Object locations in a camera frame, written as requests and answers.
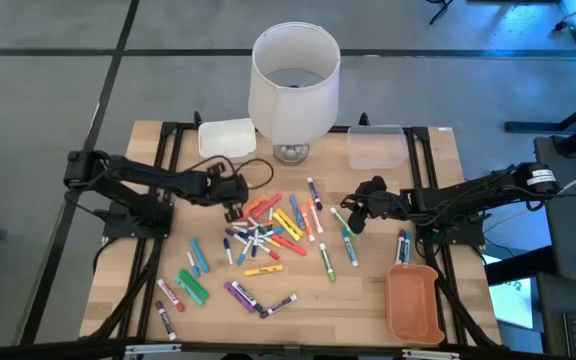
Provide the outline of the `orange plastic tray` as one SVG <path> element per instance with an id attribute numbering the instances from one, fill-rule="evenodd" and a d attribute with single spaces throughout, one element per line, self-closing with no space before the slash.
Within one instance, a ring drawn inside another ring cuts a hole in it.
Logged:
<path id="1" fill-rule="evenodd" d="M 406 343 L 436 345 L 445 339 L 439 327 L 435 281 L 426 265 L 397 264 L 386 277 L 386 320 L 392 335 Z"/>

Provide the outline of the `purple highlighter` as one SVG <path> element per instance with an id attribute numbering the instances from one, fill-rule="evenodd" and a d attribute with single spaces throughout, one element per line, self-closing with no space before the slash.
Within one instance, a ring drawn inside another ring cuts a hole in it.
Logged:
<path id="1" fill-rule="evenodd" d="M 229 282 L 224 283 L 224 288 L 249 312 L 254 313 L 255 308 L 242 296 Z"/>

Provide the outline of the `red highlighter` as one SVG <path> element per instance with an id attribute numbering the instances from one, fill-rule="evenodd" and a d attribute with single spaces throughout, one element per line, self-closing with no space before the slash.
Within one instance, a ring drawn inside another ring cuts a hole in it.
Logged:
<path id="1" fill-rule="evenodd" d="M 284 239 L 282 236 L 280 235 L 272 235 L 271 239 L 274 240 L 275 242 L 281 244 L 284 247 L 287 247 L 288 249 L 302 255 L 302 256 L 306 256 L 307 255 L 307 250 L 290 242 L 289 240 Z"/>
<path id="2" fill-rule="evenodd" d="M 251 212 L 251 215 L 255 218 L 260 217 L 264 212 L 274 207 L 275 204 L 282 199 L 282 197 L 283 195 L 281 193 L 276 193 L 273 197 L 269 198 L 267 201 L 256 207 Z"/>

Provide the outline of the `maroon cap Expo marker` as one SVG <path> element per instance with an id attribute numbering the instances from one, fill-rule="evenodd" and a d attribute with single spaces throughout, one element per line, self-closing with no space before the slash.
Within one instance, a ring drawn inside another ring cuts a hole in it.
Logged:
<path id="1" fill-rule="evenodd" d="M 162 320 L 162 323 L 164 324 L 168 339 L 170 341 L 176 340 L 177 339 L 176 331 L 175 331 L 175 329 L 172 325 L 172 322 L 169 318 L 168 312 L 164 308 L 163 303 L 160 300 L 157 300 L 155 302 L 155 307 L 156 307 L 157 312 L 158 312 L 158 314 Z"/>

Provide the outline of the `orange cap Expo marker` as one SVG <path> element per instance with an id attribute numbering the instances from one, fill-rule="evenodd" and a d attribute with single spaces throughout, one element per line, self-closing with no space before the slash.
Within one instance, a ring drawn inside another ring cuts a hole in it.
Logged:
<path id="1" fill-rule="evenodd" d="M 318 234 L 323 233 L 324 230 L 323 230 L 323 227 L 322 227 L 322 225 L 321 225 L 321 223 L 320 223 L 320 220 L 319 220 L 319 217 L 318 217 L 318 214 L 317 214 L 317 208 L 316 208 L 316 206 L 315 206 L 315 202 L 314 202 L 314 200 L 313 200 L 312 198 L 309 198 L 309 199 L 308 199 L 308 207 L 309 207 L 309 209 L 310 209 L 310 211 L 311 211 L 312 219 L 313 219 L 314 225 L 315 225 L 315 227 L 316 227 L 317 233 L 318 233 Z"/>

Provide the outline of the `dark green cap Expo marker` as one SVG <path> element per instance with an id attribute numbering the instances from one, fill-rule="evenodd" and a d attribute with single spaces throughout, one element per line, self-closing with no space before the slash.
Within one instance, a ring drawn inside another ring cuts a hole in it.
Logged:
<path id="1" fill-rule="evenodd" d="M 245 289 L 241 284 L 237 281 L 232 282 L 232 286 L 250 303 L 250 305 L 259 313 L 263 312 L 263 307 L 257 302 L 254 296 Z"/>

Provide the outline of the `navy cap Expo marker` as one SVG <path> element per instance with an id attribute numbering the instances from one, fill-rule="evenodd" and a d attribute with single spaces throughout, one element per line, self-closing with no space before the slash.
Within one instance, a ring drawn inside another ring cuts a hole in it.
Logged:
<path id="1" fill-rule="evenodd" d="M 307 183 L 309 185 L 309 189 L 310 189 L 310 193 L 311 193 L 311 197 L 315 203 L 315 207 L 318 211 L 322 211 L 323 210 L 323 204 L 321 202 L 321 198 L 319 196 L 319 192 L 316 188 L 314 179 L 312 177 L 308 177 L 307 178 Z"/>

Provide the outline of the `white shade table lamp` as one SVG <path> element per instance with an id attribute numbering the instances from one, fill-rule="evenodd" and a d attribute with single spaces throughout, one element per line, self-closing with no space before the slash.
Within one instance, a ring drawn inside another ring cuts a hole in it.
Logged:
<path id="1" fill-rule="evenodd" d="M 341 51 L 324 28 L 305 22 L 272 26 L 251 55 L 248 112 L 284 165 L 298 165 L 335 124 Z"/>

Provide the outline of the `white plastic bin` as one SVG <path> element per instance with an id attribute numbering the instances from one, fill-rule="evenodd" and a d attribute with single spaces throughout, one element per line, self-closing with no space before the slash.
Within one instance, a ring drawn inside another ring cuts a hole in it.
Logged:
<path id="1" fill-rule="evenodd" d="M 203 158 L 223 155 L 242 162 L 256 154 L 256 130 L 250 118 L 206 122 L 198 128 L 198 144 Z"/>

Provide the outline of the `yellow highlighter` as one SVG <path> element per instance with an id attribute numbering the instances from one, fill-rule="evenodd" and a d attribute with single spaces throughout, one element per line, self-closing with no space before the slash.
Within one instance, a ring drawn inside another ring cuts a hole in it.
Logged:
<path id="1" fill-rule="evenodd" d="M 288 230 L 288 227 L 286 225 L 282 225 L 280 218 L 277 217 L 277 215 L 273 212 L 273 218 L 284 228 L 284 230 L 291 236 L 291 233 Z"/>
<path id="2" fill-rule="evenodd" d="M 295 240 L 299 240 L 303 236 L 303 231 L 298 225 L 280 208 L 274 210 L 274 213 L 280 218 L 281 224 L 288 227 L 291 236 Z"/>
<path id="3" fill-rule="evenodd" d="M 265 266 L 260 268 L 248 269 L 243 272 L 243 274 L 247 277 L 250 276 L 258 276 L 258 275 L 265 275 L 271 273 L 282 272 L 284 270 L 284 266 L 282 264 L 276 264 L 271 266 Z"/>

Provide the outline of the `blue highlighter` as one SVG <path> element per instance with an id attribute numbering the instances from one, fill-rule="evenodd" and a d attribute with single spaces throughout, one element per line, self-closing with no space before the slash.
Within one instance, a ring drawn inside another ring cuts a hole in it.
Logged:
<path id="1" fill-rule="evenodd" d="M 299 207 L 299 204 L 297 202 L 296 196 L 294 194 L 291 194 L 289 196 L 289 201 L 290 201 L 293 213 L 294 213 L 295 220 L 297 222 L 297 226 L 299 227 L 300 230 L 304 230 L 305 229 L 305 223 L 304 223 L 304 219 L 303 219 L 303 216 L 301 214 L 300 207 Z"/>
<path id="2" fill-rule="evenodd" d="M 193 250 L 193 252 L 195 253 L 195 256 L 197 257 L 197 259 L 199 260 L 199 264 L 201 269 L 205 272 L 208 273 L 210 271 L 209 265 L 206 261 L 206 258 L 204 256 L 204 253 L 199 245 L 199 242 L 196 238 L 191 238 L 189 240 L 190 246 Z"/>

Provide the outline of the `clear plastic bin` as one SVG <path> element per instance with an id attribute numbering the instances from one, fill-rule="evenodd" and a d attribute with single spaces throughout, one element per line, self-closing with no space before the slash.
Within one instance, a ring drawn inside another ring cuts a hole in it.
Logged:
<path id="1" fill-rule="evenodd" d="M 354 170 L 393 169 L 409 157 L 406 136 L 399 125 L 349 128 L 347 152 Z"/>

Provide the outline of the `teal green highlighter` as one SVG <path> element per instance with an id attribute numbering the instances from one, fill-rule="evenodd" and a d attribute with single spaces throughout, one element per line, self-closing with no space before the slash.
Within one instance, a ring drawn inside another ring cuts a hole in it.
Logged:
<path id="1" fill-rule="evenodd" d="M 198 306 L 205 306 L 204 299 L 185 280 L 183 280 L 180 276 L 176 276 L 175 282 Z"/>

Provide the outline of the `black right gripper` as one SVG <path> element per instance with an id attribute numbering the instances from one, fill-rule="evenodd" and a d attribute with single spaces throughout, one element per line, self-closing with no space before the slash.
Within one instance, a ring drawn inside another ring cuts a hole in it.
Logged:
<path id="1" fill-rule="evenodd" d="M 365 202 L 366 209 L 356 205 L 352 208 L 348 217 L 349 228 L 355 234 L 363 232 L 367 216 L 372 219 L 378 217 L 395 220 L 409 219 L 409 200 L 406 195 L 375 191 L 364 195 L 362 200 Z"/>

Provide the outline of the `red cap Expo marker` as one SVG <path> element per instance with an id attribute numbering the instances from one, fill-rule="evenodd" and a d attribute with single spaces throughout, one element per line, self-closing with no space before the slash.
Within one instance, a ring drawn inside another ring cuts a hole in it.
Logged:
<path id="1" fill-rule="evenodd" d="M 157 285 L 164 292 L 166 297 L 169 299 L 169 301 L 172 303 L 172 305 L 176 308 L 178 312 L 185 311 L 185 305 L 181 302 L 181 300 L 177 297 L 172 288 L 163 278 L 159 278 L 157 280 Z"/>

